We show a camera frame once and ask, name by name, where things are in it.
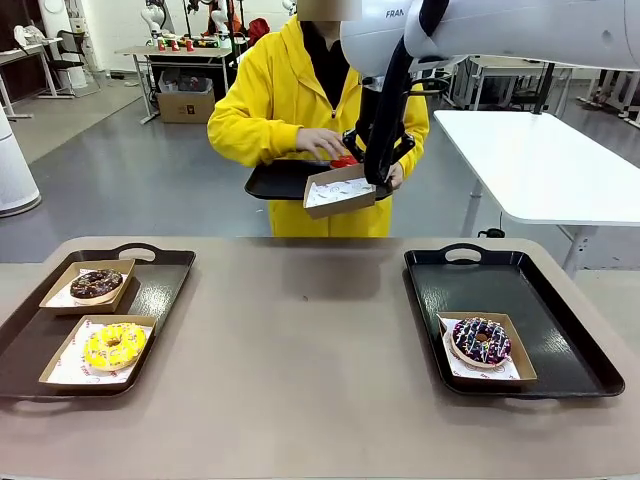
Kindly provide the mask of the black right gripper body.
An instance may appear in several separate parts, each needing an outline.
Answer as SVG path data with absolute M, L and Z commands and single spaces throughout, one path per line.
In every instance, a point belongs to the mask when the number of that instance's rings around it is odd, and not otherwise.
M 379 113 L 383 97 L 383 78 L 361 79 L 361 101 L 357 120 L 357 135 L 365 145 L 373 133 L 381 134 L 385 127 L 384 117 Z

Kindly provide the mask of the person's right hand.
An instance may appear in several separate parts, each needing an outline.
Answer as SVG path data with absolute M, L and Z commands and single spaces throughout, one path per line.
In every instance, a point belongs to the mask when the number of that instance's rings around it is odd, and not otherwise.
M 300 128 L 296 134 L 296 150 L 309 152 L 317 160 L 338 159 L 347 154 L 341 135 L 323 128 Z

